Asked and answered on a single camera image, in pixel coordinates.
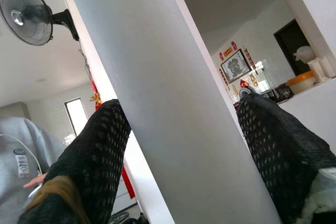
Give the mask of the person in grey hoodie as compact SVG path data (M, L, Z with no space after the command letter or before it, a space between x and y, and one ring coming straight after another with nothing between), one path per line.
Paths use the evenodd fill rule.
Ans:
M16 224L32 192L33 178L47 173L65 145L34 122L0 117L0 224Z

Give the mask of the translucent white bag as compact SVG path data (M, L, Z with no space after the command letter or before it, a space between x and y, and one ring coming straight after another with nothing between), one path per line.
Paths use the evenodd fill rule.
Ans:
M316 58L316 54L310 46L302 46L293 54L296 61L302 61L307 64Z

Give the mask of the black wall fan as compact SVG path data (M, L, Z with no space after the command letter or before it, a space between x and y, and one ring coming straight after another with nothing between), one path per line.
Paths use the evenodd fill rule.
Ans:
M70 11L53 13L44 0L0 0L0 17L18 39L29 45L43 46L52 40L54 25L66 27L79 41Z

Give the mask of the white plastic table leg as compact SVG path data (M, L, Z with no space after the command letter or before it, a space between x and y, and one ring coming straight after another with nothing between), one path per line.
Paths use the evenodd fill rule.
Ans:
M282 224L184 0L66 0L150 224Z

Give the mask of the bright narrow window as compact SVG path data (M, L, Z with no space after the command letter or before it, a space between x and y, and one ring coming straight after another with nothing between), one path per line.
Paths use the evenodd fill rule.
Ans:
M65 108L75 136L79 135L87 123L88 117L80 98L65 102Z

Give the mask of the dark bag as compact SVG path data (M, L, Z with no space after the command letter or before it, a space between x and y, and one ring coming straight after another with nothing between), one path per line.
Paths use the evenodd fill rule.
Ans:
M275 94L275 101L277 103L282 102L284 100L288 100L293 97L292 90L286 85L286 83L283 83L276 88L274 88L274 94Z

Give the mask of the white plastic bottle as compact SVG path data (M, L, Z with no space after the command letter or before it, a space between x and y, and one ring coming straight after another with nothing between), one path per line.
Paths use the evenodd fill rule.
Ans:
M308 66L312 71L316 82L324 82L327 78L324 74L324 71L317 59L311 60L308 62Z

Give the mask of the beige container orange lid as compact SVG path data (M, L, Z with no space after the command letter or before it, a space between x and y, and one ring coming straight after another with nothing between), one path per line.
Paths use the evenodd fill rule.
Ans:
M294 95L302 93L313 87L315 77L312 71L302 73L286 82L286 86L290 88Z

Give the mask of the red paper couplet strip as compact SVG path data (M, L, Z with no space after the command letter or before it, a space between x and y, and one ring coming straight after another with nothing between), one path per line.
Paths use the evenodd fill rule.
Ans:
M226 77L225 77L225 75L224 75L222 69L219 69L219 72L220 72L220 75L222 76L222 78L223 78L223 80L224 80L225 85L228 86L228 82L227 82L227 80L226 80Z
M250 63L250 66L252 67L253 70L255 70L256 69L255 64L254 64L254 62L253 62L253 60L252 60L252 58L251 58L251 56L250 56L247 48L244 49L244 53L245 53L245 55L247 57L248 62Z

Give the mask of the yellow rubber band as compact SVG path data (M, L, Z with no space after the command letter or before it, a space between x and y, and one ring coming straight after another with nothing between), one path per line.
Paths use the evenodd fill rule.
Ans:
M59 196L72 210L79 220L79 224L91 224L80 198L75 183L68 176L56 176L43 183L35 193L26 211L32 210L41 204L50 195Z

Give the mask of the red hanging decoration strip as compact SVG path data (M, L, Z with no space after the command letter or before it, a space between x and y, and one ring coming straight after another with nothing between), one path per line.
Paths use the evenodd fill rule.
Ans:
M90 84L91 84L91 87L92 87L92 91L93 91L93 95L92 97L90 98L90 101L94 102L94 107L95 107L95 110L98 110L101 105L103 104L102 100L101 100L101 97L100 97L100 93L97 89L97 86L94 82L94 79L93 79L93 76L91 74L91 70L90 70L90 66L89 66L89 62L88 62L88 59L86 57L86 55L84 54L84 51L82 50L82 48L79 49L79 52L80 54L83 56L83 59L85 61L85 70L86 70L86 73L89 77L89 81L90 81ZM125 169L125 166L122 165L122 169L121 169L121 177L125 183L125 187L127 189L127 192L130 196L131 199L133 199L135 197L135 192L134 192L134 189L131 185L131 182L130 182L130 179L127 175L127 171Z

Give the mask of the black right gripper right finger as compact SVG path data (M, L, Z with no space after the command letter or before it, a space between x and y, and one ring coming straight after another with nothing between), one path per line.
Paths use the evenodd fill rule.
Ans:
M336 167L329 144L269 98L249 94L237 109L249 152L283 224L294 224L318 170ZM336 212L312 224L336 224Z

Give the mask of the framed calligraphy picture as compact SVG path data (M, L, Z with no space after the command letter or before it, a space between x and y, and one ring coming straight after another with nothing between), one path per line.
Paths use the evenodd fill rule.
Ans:
M231 57L221 63L220 67L228 83L232 83L252 71L241 49L238 49Z

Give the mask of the person's bare hand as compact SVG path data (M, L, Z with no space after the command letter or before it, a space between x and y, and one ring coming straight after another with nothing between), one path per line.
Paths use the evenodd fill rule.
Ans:
M35 187L35 186L41 184L44 181L46 176L47 176L47 173L39 175L39 176L33 178L30 182L26 183L23 187L25 189Z

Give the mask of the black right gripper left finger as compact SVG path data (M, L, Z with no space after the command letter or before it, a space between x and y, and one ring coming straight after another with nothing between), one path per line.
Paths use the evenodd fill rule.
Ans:
M108 224L130 133L119 100L104 102L51 165L43 183L56 176L70 177L91 224ZM32 210L25 208L17 224L79 224L79 220L59 196L50 195Z

